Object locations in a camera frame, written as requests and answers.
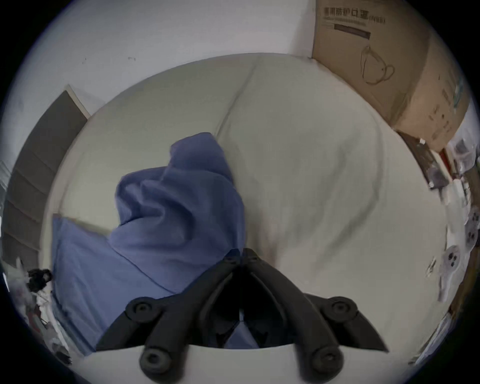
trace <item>blue cloth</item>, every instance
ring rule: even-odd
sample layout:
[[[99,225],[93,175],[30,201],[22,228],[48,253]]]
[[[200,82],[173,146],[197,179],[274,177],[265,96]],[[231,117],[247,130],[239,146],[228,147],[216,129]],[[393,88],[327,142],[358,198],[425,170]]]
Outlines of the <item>blue cloth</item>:
[[[170,156],[121,179],[120,225],[108,238],[53,218],[54,313],[83,353],[130,300],[180,293],[244,246],[243,204],[213,136],[182,139]]]

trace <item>cardboard box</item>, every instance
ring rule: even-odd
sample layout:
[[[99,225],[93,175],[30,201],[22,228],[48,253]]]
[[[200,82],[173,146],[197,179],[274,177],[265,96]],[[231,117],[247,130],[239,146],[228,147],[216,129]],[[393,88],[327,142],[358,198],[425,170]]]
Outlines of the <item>cardboard box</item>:
[[[317,0],[312,57],[342,77],[395,130],[441,151],[470,100],[455,59],[406,2]]]

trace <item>white bed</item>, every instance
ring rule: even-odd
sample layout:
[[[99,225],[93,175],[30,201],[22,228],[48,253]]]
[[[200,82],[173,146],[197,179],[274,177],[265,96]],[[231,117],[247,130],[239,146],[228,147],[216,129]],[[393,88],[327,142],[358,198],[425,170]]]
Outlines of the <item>white bed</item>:
[[[313,60],[198,61],[102,107],[52,186],[40,266],[50,267],[53,213],[108,234],[119,223],[120,178],[166,165],[169,147],[198,132],[216,135],[225,151],[245,204],[247,246],[304,292],[353,299],[390,349],[391,377],[406,372],[455,293],[439,303],[438,269],[426,273],[445,250],[444,208],[402,139]]]

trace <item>wrinkled bedding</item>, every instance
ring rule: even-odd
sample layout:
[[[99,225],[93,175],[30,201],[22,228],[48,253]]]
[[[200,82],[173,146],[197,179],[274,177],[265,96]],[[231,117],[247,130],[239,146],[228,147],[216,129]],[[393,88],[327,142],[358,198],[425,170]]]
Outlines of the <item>wrinkled bedding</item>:
[[[120,225],[106,237],[53,218],[54,313],[82,353],[142,296],[182,292],[245,242],[243,204],[222,149],[209,133],[171,147],[167,167],[123,177]]]

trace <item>white wall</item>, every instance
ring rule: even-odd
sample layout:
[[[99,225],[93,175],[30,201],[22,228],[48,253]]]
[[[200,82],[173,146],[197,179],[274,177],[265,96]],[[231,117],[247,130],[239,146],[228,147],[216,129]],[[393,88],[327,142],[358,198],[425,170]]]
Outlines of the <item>white wall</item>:
[[[314,0],[78,0],[36,42],[0,124],[12,169],[34,125],[70,84],[93,114],[137,82],[187,62],[245,52],[310,56]]]

